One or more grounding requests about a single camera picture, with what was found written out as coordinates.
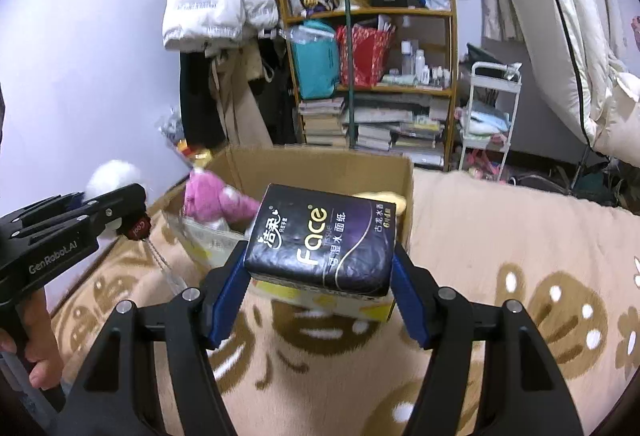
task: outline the white wall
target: white wall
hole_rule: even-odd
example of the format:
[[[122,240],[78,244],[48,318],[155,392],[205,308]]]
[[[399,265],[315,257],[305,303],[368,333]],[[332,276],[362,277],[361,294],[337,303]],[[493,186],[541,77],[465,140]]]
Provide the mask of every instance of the white wall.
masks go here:
[[[154,127],[179,102],[178,56],[162,47],[165,2],[0,0],[0,216],[83,190],[110,159],[142,170],[150,201],[186,174]],[[50,300],[71,278],[47,288]]]

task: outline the stack of books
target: stack of books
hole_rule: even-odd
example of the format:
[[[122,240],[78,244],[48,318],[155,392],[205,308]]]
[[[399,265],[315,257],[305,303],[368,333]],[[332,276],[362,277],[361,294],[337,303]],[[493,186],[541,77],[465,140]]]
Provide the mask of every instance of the stack of books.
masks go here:
[[[430,117],[435,98],[426,100],[421,95],[419,98],[409,96],[413,95],[356,95],[356,148],[379,154],[402,154],[415,164],[441,168],[444,165],[443,122],[448,103],[445,100],[444,113],[439,112],[439,102],[433,106],[437,120]],[[349,123],[346,111],[342,123]]]
[[[306,142],[311,145],[347,147],[346,128],[342,124],[344,98],[306,100],[298,112],[305,124]]]
[[[368,149],[388,151],[391,144],[391,130],[385,126],[358,125],[356,145]]]

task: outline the black tissue package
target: black tissue package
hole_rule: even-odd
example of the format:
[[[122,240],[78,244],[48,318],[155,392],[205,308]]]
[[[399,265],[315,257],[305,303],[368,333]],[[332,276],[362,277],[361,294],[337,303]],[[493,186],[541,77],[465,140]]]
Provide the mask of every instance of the black tissue package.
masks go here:
[[[258,280],[285,286],[382,297],[395,237],[392,203],[271,184],[244,267]]]

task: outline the finger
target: finger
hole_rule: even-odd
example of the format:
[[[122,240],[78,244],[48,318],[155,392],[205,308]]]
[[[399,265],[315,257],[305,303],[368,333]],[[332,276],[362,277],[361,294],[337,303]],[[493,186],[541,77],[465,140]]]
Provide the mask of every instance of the finger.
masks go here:
[[[15,353],[18,350],[14,340],[4,330],[0,330],[0,350],[8,353]]]
[[[22,324],[28,328],[43,320],[50,323],[51,316],[47,311],[47,297],[44,290],[38,290],[22,303]]]
[[[38,362],[29,375],[31,387],[35,389],[51,389],[60,383],[62,377],[62,359],[60,356]]]
[[[60,354],[58,342],[47,321],[30,326],[27,332],[29,341],[24,349],[24,358],[29,362],[47,360]]]

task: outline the blue gripper pad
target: blue gripper pad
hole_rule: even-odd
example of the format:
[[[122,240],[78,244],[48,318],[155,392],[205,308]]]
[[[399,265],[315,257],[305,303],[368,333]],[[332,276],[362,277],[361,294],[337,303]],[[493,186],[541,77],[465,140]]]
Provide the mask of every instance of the blue gripper pad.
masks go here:
[[[420,347],[427,347],[430,336],[425,326],[424,307],[397,254],[391,262],[391,291],[409,336]]]
[[[218,347],[231,335],[234,322],[238,316],[244,294],[251,281],[249,272],[244,269],[244,252],[238,258],[231,273],[213,305],[212,327],[209,340]]]

